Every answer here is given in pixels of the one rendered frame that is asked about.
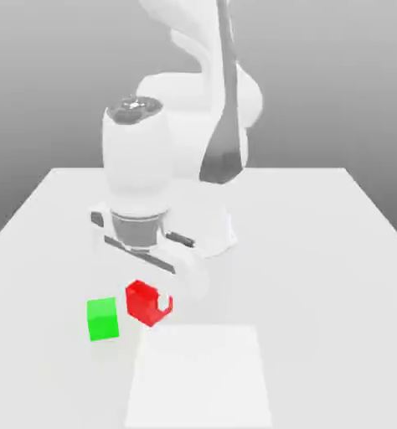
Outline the small red cube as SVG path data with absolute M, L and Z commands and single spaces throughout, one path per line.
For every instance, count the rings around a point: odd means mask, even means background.
M 135 280 L 126 287 L 126 309 L 130 316 L 145 324 L 149 328 L 163 320 L 173 310 L 173 297 L 171 305 L 166 311 L 157 309 L 157 298 L 160 294 L 155 287 Z

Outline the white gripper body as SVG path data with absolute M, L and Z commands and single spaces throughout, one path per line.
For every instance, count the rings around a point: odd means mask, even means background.
M 158 236 L 155 246 L 139 251 L 103 234 L 99 237 L 99 253 L 127 282 L 145 282 L 174 302 L 198 301 L 209 290 L 204 259 L 194 248 L 162 236 Z

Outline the small green cube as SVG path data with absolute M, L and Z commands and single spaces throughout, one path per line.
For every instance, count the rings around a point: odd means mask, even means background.
M 89 300 L 86 303 L 86 317 L 90 341 L 119 337 L 115 297 Z

